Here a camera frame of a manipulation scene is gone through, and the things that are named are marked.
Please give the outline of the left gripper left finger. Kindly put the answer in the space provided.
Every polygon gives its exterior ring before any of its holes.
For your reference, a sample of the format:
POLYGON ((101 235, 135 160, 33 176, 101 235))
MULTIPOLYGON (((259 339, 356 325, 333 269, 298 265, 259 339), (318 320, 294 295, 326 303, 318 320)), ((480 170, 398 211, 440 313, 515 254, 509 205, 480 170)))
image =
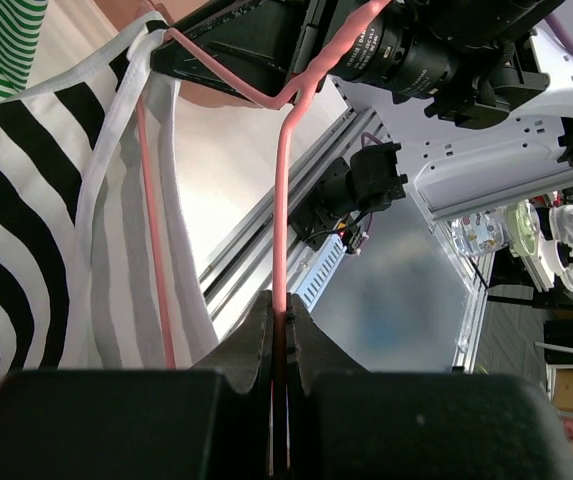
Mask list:
POLYGON ((272 380, 273 324, 272 292, 264 290, 241 324, 190 371, 218 373, 239 395, 249 395, 256 386, 263 389, 272 380))

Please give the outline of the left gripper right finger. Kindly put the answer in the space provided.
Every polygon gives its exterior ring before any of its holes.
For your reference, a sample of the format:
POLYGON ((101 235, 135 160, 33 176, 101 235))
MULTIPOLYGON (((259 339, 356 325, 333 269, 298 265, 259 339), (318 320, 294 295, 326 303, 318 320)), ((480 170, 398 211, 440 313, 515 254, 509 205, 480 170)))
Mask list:
POLYGON ((303 299, 287 295, 287 387, 292 395, 309 395, 315 379, 326 373, 367 373, 314 322, 303 299))

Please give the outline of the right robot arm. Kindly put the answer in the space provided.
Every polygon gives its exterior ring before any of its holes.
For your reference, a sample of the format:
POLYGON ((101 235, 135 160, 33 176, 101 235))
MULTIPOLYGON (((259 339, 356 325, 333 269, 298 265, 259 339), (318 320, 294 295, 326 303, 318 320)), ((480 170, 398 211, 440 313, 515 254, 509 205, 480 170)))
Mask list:
POLYGON ((392 144, 333 167, 289 217, 319 249, 347 213, 404 194, 398 161, 434 221, 573 182, 573 40, 553 1, 210 1, 172 25, 159 74, 271 109, 327 76, 377 87, 395 104, 471 136, 444 147, 392 144))

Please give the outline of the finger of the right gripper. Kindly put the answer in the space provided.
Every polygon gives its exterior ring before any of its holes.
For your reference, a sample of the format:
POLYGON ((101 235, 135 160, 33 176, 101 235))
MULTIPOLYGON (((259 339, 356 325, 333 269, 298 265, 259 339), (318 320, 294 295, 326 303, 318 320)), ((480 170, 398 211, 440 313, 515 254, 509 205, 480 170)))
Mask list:
POLYGON ((232 71, 274 97, 285 84, 286 1, 209 1, 172 27, 232 71))

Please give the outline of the black white striped tank top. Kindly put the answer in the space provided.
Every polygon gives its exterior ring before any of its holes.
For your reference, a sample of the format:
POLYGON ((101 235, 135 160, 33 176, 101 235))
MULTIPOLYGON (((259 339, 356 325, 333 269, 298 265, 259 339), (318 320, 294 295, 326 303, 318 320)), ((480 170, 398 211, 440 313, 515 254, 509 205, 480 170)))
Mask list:
POLYGON ((186 368, 218 342, 179 196, 181 85, 151 12, 0 103, 0 380, 37 368, 186 368))

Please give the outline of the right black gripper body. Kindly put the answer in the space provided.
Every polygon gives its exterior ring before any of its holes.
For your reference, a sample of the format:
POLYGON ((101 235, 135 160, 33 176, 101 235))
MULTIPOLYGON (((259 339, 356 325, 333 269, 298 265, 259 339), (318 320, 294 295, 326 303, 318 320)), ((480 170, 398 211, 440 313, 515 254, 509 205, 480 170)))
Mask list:
POLYGON ((290 8, 287 29, 285 84, 302 74, 309 63, 332 40, 346 18, 365 1, 286 1, 290 8))

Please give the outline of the pink wire hanger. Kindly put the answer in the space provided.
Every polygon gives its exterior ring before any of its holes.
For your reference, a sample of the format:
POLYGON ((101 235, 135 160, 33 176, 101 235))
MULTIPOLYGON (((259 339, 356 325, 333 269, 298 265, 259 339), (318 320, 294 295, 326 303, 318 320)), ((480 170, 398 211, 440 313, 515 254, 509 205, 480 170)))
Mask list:
POLYGON ((286 365, 286 314, 287 314, 287 214, 288 214, 288 175, 291 139, 295 128, 310 108, 320 80, 333 68, 353 45, 357 37, 365 31, 381 11, 388 5, 386 0, 371 0, 353 13, 338 29, 332 40, 309 63, 308 68, 274 97, 268 96, 227 69, 211 57, 188 37, 171 27, 164 31, 165 41, 175 42, 193 55, 208 70, 227 85, 255 104, 278 110, 293 98, 297 101, 282 123, 276 154, 275 200, 273 214, 273 265, 272 265, 272 305, 274 310, 273 358, 274 367, 286 365))

